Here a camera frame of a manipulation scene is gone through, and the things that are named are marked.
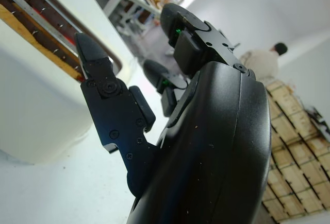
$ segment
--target dark hair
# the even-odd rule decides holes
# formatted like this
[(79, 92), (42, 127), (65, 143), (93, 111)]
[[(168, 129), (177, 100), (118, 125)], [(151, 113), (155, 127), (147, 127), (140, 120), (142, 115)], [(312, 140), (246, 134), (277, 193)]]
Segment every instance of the dark hair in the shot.
[(283, 55), (288, 51), (288, 47), (284, 43), (277, 43), (274, 48), (279, 55)]

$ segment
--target person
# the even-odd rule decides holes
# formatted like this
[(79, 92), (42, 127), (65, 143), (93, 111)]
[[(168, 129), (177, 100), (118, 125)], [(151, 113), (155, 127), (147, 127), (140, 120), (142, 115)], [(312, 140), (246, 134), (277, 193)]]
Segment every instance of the person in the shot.
[(277, 43), (269, 51), (250, 50), (241, 58), (241, 63), (254, 71), (256, 80), (264, 85), (270, 83), (278, 74), (278, 58), (288, 51), (284, 43)]

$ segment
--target black plastic casing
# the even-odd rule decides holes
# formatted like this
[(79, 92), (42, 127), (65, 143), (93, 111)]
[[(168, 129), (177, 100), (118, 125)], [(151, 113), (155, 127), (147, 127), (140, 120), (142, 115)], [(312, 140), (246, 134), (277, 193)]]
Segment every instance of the black plastic casing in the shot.
[(219, 62), (194, 76), (160, 137), (128, 224), (253, 223), (270, 159), (262, 83)]

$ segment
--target ceiling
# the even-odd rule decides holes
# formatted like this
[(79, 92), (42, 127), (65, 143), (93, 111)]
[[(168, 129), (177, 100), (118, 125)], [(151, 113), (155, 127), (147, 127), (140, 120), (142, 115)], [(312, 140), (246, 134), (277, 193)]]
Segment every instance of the ceiling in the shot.
[(330, 0), (270, 0), (298, 36), (330, 28)]

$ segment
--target wooden panel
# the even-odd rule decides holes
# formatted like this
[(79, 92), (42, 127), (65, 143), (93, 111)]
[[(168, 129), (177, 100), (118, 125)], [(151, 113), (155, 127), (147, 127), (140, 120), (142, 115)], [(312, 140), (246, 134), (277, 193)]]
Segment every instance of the wooden panel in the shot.
[(295, 164), (292, 156), (286, 148), (273, 152), (273, 156), (279, 169)]
[(316, 156), (321, 156), (330, 152), (330, 143), (328, 143), (322, 137), (316, 137), (314, 139), (308, 140), (307, 144)]
[(272, 157), (270, 157), (270, 163), (269, 164), (270, 164), (269, 165), (270, 170), (276, 169), (275, 162), (274, 162)]
[(284, 85), (283, 82), (281, 82), (281, 81), (275, 81), (275, 82), (273, 82), (273, 83), (271, 83), (271, 84), (268, 84), (268, 85), (266, 86), (266, 88), (267, 88), (267, 90), (268, 90), (269, 92), (272, 92), (273, 90), (275, 90), (275, 89), (277, 89), (277, 88), (279, 88), (279, 87), (282, 87), (283, 85)]
[(307, 162), (301, 165), (300, 167), (312, 185), (327, 180), (327, 177), (324, 171), (322, 170), (320, 163), (317, 160)]
[(266, 185), (266, 189), (265, 189), (265, 192), (263, 193), (262, 200), (269, 201), (269, 200), (273, 200), (273, 199), (276, 199), (276, 196), (273, 193), (273, 191), (270, 189), (270, 187), (268, 185)]
[(271, 91), (271, 95), (275, 101), (281, 101), (287, 96), (291, 95), (289, 88), (286, 85), (282, 85)]
[(330, 153), (319, 156), (319, 161), (330, 177)]
[(268, 103), (271, 119), (277, 118), (282, 114), (282, 111), (280, 110), (280, 108), (278, 108), (277, 104), (274, 102), (273, 98), (270, 95), (268, 95)]
[(289, 218), (289, 215), (277, 199), (264, 202), (264, 205), (276, 221)]
[(295, 195), (281, 197), (279, 199), (281, 203), (284, 205), (285, 210), (289, 213), (289, 215), (298, 215), (305, 213), (304, 207), (298, 201)]
[(307, 212), (311, 213), (323, 209), (321, 201), (316, 197), (313, 190), (309, 189), (307, 191), (300, 192), (297, 195)]
[(317, 133), (305, 111), (291, 115), (289, 118), (302, 137), (309, 137)]
[(315, 157), (303, 142), (298, 142), (288, 146), (294, 159), (299, 165), (314, 160)]
[(278, 197), (292, 194), (292, 190), (277, 169), (269, 171), (268, 183)]
[(300, 103), (297, 101), (297, 99), (290, 94), (290, 92), (286, 89), (286, 87), (283, 87), (285, 89), (284, 91), (281, 89), (282, 96), (278, 95), (274, 97), (274, 100), (279, 104), (279, 106), (282, 108), (285, 114), (288, 116), (300, 112), (303, 110)]
[(315, 185), (314, 189), (321, 198), (321, 202), (324, 206), (330, 208), (330, 182)]
[(16, 17), (11, 14), (4, 6), (0, 4), (0, 19), (2, 19), (9, 27), (15, 30), (22, 38), (24, 38), (27, 42), (29, 42), (33, 47), (35, 47), (38, 51), (44, 54), (47, 58), (49, 58), (53, 63), (55, 63), (58, 67), (64, 70), (68, 75), (72, 78), (77, 79), (81, 77), (81, 74), (74, 70), (67, 63), (63, 62), (56, 55), (54, 55), (51, 51), (47, 50), (38, 41), (30, 34), (29, 30), (25, 28), (25, 26), (20, 23)]
[(302, 171), (296, 165), (286, 167), (281, 172), (296, 193), (309, 188), (309, 184), (303, 176)]
[(272, 120), (272, 126), (286, 144), (299, 141), (299, 136), (285, 116)]
[(272, 150), (281, 149), (284, 146), (283, 142), (279, 138), (278, 134), (272, 128)]

